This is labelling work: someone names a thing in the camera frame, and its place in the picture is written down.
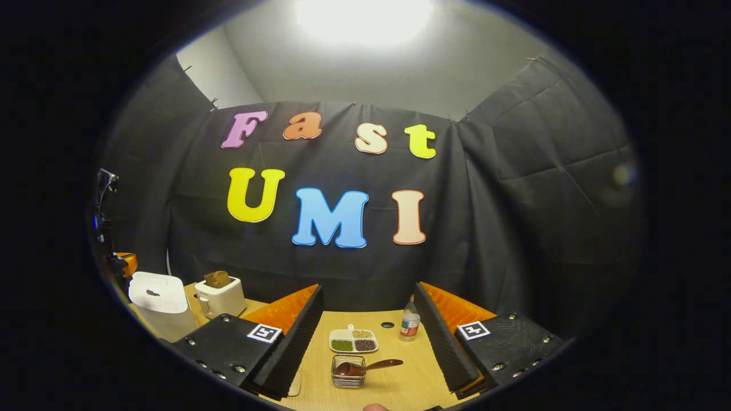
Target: black beans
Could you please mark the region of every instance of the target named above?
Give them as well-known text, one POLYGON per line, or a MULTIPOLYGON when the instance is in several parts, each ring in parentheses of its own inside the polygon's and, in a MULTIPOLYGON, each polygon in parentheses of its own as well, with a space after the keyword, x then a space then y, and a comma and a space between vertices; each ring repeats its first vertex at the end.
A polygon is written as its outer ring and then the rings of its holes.
POLYGON ((355 349, 358 351, 370 351, 376 349, 376 343, 372 339, 355 340, 355 349))

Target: wooden spoon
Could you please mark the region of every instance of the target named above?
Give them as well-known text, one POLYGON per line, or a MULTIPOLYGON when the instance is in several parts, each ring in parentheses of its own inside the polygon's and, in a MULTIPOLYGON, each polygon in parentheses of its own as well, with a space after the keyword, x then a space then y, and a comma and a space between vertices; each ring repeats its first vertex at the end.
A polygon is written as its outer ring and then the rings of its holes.
POLYGON ((335 375, 339 375, 342 377, 351 377, 354 375, 365 374, 366 371, 370 371, 372 369, 400 366, 403 363, 404 362, 401 360, 383 360, 365 367, 359 367, 353 363, 342 363, 337 368, 335 368, 335 375))

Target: white wall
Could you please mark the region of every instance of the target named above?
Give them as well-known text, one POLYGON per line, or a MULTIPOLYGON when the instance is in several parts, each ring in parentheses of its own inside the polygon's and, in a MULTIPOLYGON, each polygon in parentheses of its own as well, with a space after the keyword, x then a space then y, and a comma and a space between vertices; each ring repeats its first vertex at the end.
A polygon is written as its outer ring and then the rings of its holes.
POLYGON ((233 53, 223 26, 199 37, 177 53, 186 74, 218 108, 262 102, 233 53))

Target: plastic bottle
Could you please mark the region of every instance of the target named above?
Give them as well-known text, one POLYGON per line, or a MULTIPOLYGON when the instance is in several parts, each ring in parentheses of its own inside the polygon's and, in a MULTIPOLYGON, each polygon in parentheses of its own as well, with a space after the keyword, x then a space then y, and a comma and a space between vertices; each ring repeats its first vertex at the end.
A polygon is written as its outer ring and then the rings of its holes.
POLYGON ((398 337, 401 341, 414 341, 416 332, 419 330, 421 316, 414 305, 414 295, 409 297, 409 303, 404 309, 404 316, 401 318, 401 331, 398 337))

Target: white container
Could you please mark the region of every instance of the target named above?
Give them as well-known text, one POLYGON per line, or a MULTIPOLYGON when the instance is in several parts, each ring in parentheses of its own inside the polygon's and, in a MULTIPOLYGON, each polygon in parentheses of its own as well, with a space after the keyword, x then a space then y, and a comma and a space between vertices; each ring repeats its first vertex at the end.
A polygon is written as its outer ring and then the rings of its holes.
POLYGON ((330 349, 332 351, 335 351, 335 352, 373 352, 375 350, 378 350, 378 340, 376 340, 376 334, 374 334, 374 332, 371 331, 371 330, 356 330, 356 329, 353 328, 353 324, 348 324, 348 329, 347 330, 345 330, 345 329, 332 330, 330 332, 330 342, 329 342, 329 345, 330 345, 330 349), (353 333, 356 332, 356 331, 361 331, 361 332, 364 332, 364 333, 369 333, 371 336, 370 337, 356 337, 356 336, 353 335, 353 333), (358 340, 358 339, 371 340, 374 343, 375 348, 372 349, 372 350, 363 350, 363 351, 358 350, 355 347, 355 340, 358 340), (339 341, 350 341, 350 343, 353 344, 353 350, 352 351, 336 350, 335 348, 333 348, 333 341, 335 341, 335 340, 339 340, 339 341))
POLYGON ((129 282, 129 300, 155 333, 169 342, 198 328, 178 277, 138 271, 129 282))
POLYGON ((206 285, 205 281, 196 283, 195 293, 206 317, 215 318, 221 314, 238 317, 246 309, 241 280, 231 276, 229 278, 231 282, 223 288, 213 288, 206 285))

